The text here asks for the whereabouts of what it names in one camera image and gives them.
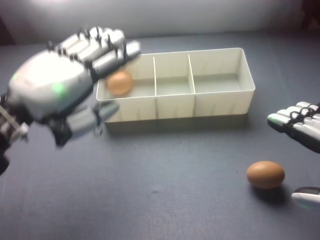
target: white robotic hand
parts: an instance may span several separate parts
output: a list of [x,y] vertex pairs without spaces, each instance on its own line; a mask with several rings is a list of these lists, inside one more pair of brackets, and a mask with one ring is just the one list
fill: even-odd
[[126,43],[121,30],[100,27],[80,31],[57,45],[49,42],[46,50],[15,72],[8,94],[1,98],[2,110],[12,118],[1,111],[0,144],[6,141],[10,145],[17,133],[25,135],[26,125],[33,121],[47,125],[60,147],[94,129],[119,106],[114,102],[84,109],[77,106],[93,92],[99,79],[135,59],[140,52],[140,44]]

